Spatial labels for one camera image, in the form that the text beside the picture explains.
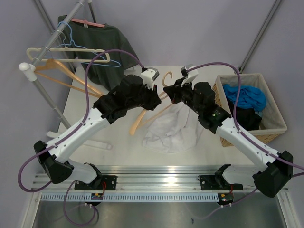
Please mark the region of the white t shirt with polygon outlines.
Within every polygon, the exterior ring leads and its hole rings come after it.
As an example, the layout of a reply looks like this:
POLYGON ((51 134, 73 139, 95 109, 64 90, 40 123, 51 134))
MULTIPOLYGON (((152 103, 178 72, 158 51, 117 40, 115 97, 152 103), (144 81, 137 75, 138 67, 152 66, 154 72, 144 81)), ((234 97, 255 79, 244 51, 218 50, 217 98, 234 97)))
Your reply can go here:
POLYGON ((178 103, 151 123, 142 146, 162 153, 183 152, 197 145, 202 132, 197 114, 178 103))

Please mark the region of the bright blue t shirt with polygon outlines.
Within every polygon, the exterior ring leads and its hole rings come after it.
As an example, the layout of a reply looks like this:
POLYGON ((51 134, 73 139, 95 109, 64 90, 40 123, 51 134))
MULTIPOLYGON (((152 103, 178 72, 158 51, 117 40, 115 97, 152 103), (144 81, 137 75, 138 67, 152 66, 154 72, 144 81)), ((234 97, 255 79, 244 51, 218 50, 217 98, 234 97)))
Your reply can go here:
MULTIPOLYGON (((231 87, 228 84, 223 85, 225 96, 232 104, 236 103, 238 87, 231 87)), ((241 86, 237 107, 242 109, 254 109, 255 112, 261 112, 266 107, 266 96, 259 89, 252 86, 241 86)))

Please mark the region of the black t shirt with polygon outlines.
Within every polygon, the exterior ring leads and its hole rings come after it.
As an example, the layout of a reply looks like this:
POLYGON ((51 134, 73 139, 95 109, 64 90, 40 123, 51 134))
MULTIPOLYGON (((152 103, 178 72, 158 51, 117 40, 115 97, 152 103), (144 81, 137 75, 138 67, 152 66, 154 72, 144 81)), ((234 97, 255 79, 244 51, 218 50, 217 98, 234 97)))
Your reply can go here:
POLYGON ((236 108, 237 122, 247 131, 259 130, 262 117, 255 113, 253 108, 236 108))

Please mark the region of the light blue wire hanger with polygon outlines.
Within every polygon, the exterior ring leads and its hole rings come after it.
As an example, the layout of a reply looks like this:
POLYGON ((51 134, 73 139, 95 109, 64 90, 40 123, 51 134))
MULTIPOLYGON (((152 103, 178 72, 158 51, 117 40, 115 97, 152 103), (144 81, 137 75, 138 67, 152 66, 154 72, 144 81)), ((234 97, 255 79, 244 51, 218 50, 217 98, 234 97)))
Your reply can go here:
MULTIPOLYGON (((54 48, 86 48, 86 47, 77 45, 75 43, 75 41, 72 38, 72 32, 73 32, 73 30, 72 30, 71 26, 68 23, 66 23, 64 21, 61 21, 61 22, 58 23, 57 28, 59 28, 59 26, 61 24, 66 25, 70 29, 69 39, 67 39, 66 35, 61 31, 60 33, 63 35, 64 38, 61 41, 61 43, 58 46, 54 47, 54 48)), ((101 55, 101 59, 105 59, 105 55, 104 54, 101 55)), ((118 62, 118 61, 116 61, 116 60, 110 60, 110 62, 108 62, 108 63, 95 63, 95 62, 93 62, 92 64, 93 65, 98 65, 98 66, 106 66, 106 67, 120 67, 121 66, 121 63, 118 62)))

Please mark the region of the cream plastic hanger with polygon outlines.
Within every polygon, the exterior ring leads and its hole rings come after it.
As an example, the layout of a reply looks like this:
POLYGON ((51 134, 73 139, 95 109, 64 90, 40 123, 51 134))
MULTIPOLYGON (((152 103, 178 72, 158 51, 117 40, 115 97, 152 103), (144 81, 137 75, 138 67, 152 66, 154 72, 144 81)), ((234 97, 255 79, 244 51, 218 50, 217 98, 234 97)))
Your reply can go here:
MULTIPOLYGON (((38 59, 38 57, 33 57, 31 54, 32 52, 40 52, 43 48, 28 48, 26 50, 26 54, 29 57, 30 60, 34 60, 34 59, 38 59)), ((90 52, 93 54, 96 53, 103 53, 105 52, 105 50, 103 49, 87 49, 87 48, 50 48, 50 49, 46 49, 47 52, 90 52)), ((98 57, 98 59, 96 59, 94 62, 95 63, 108 63, 110 62, 110 55, 108 53, 105 53, 105 59, 101 59, 101 56, 98 57)), ((84 62, 84 63, 89 63, 91 60, 89 59, 58 59, 58 61, 60 62, 84 62)))

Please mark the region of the beige wooden hanger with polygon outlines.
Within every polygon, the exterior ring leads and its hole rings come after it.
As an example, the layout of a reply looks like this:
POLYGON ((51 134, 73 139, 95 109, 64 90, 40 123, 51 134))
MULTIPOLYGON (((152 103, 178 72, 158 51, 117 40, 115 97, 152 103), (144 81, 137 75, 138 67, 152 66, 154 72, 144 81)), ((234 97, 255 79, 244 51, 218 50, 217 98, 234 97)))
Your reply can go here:
MULTIPOLYGON (((170 76, 170 79, 173 78, 173 73, 171 71, 167 72, 163 78, 162 78, 162 86, 163 87, 166 87, 167 85, 165 84, 165 79, 167 76, 170 76)), ((168 95, 165 95, 165 92, 161 92, 159 94, 159 98, 161 100, 164 100, 168 97, 168 95)), ((138 129, 138 128, 141 128, 142 126, 146 125, 148 122, 151 122, 152 120, 154 120, 156 117, 158 117, 159 115, 161 115, 164 111, 166 111, 167 109, 169 109, 173 104, 169 104, 168 106, 166 106, 165 108, 163 108, 162 110, 160 110, 158 113, 154 114, 152 117, 146 119, 146 120, 142 120, 145 116, 145 114, 147 113, 148 110, 146 109, 143 109, 139 115, 137 116, 136 120, 134 121, 134 123, 132 124, 130 130, 129 130, 129 134, 130 135, 134 135, 135 131, 138 129)))

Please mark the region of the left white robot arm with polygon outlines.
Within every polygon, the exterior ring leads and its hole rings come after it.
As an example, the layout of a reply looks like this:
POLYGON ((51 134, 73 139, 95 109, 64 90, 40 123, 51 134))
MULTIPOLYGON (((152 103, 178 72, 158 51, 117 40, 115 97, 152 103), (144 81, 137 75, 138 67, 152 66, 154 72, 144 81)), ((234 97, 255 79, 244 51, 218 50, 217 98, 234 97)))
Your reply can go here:
POLYGON ((102 184, 100 171, 92 164, 72 161, 70 156, 88 138, 126 116, 127 111, 137 107, 154 110, 160 103, 157 85, 148 86, 140 76, 127 75, 120 85, 95 101, 83 119, 63 134, 47 143, 35 143, 39 163, 53 184, 70 179, 81 181, 96 190, 102 184))

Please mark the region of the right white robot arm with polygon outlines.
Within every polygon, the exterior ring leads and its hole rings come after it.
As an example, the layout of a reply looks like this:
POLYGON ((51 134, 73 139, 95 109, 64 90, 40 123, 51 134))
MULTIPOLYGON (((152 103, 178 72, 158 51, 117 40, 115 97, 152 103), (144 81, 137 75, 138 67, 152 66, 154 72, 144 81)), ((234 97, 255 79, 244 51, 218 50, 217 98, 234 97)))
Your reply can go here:
POLYGON ((198 115, 201 126, 229 141, 254 164, 253 169, 223 165, 215 173, 215 184, 221 189, 232 184, 255 186, 273 198, 292 178, 293 156, 268 147, 235 123, 231 115, 215 103, 215 92, 209 83, 199 82, 194 86, 181 83, 179 79, 163 89, 172 103, 183 102, 198 115))

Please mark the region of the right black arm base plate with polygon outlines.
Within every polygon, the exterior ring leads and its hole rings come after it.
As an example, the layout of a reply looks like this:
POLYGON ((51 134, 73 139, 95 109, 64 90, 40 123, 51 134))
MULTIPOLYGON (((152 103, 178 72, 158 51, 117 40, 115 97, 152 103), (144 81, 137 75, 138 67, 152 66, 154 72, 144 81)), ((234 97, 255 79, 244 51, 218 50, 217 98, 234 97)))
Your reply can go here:
POLYGON ((242 184, 229 184, 222 177, 216 175, 199 175, 197 180, 201 190, 243 190, 242 184))

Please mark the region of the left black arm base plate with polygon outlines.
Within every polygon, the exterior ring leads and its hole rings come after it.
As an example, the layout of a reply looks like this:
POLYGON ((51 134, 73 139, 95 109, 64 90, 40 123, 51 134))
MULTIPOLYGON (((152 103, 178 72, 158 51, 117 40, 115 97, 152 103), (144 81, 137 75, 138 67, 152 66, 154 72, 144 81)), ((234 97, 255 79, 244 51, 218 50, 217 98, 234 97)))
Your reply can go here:
POLYGON ((115 175, 103 175, 100 183, 92 187, 90 184, 85 184, 81 181, 77 181, 74 190, 116 190, 117 176, 115 175))

